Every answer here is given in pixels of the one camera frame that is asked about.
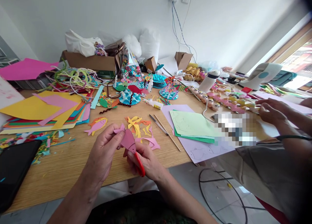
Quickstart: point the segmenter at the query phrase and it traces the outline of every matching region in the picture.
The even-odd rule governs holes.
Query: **cardboard box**
[[[144,63],[144,65],[146,66],[147,72],[148,73],[152,73],[155,72],[156,68],[157,68],[157,64],[155,62],[155,58],[154,56],[149,58],[148,60],[146,60],[146,62]]]
[[[185,70],[191,61],[193,55],[185,52],[176,52],[175,60],[179,70]]]
[[[122,40],[119,40],[113,44],[108,45],[107,48],[121,43]],[[105,57],[99,55],[85,57],[80,53],[73,53],[64,50],[62,52],[60,62],[62,61],[62,58],[67,60],[69,66],[71,67],[95,70],[100,78],[105,79],[115,78],[116,73],[118,73],[121,67],[119,54],[115,57]]]

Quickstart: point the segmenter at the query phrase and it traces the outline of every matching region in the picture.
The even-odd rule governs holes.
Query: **black phone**
[[[34,140],[13,145],[0,154],[0,214],[12,205],[41,143]]]

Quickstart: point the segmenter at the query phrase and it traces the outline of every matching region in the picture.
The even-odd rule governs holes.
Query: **glue bottle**
[[[146,100],[146,99],[144,99],[144,101],[146,101],[146,103],[150,104],[151,106],[154,106],[157,109],[162,109],[163,107],[163,103],[160,103],[158,101]]]
[[[206,78],[200,84],[198,90],[202,91],[203,93],[208,93],[211,87],[214,85],[216,79],[219,77],[220,71],[215,70],[208,73]]]

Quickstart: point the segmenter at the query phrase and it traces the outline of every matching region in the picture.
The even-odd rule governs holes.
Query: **bracelet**
[[[282,141],[283,139],[287,139],[287,138],[297,138],[297,139],[303,139],[303,140],[312,141],[312,138],[301,136],[301,135],[283,135],[283,136],[278,136],[276,138],[279,141]]]

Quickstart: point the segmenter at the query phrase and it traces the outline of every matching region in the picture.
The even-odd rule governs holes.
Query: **white wall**
[[[263,62],[266,62],[288,40],[290,40],[311,18],[302,0],[295,2],[285,17],[276,25],[268,36],[255,48],[251,55],[238,66],[238,71],[246,74]]]
[[[24,58],[38,59],[20,31],[0,5],[0,36],[13,50],[13,52],[23,60]]]
[[[192,0],[185,40],[196,48],[197,62],[216,60],[221,67],[235,67],[293,2]],[[98,30],[116,37],[127,33],[138,37],[143,27],[154,27],[162,35],[159,58],[178,50],[168,0],[0,0],[0,4],[38,58],[46,62],[59,59],[68,29],[82,37],[97,36]],[[187,8],[181,0],[176,4],[181,24]]]

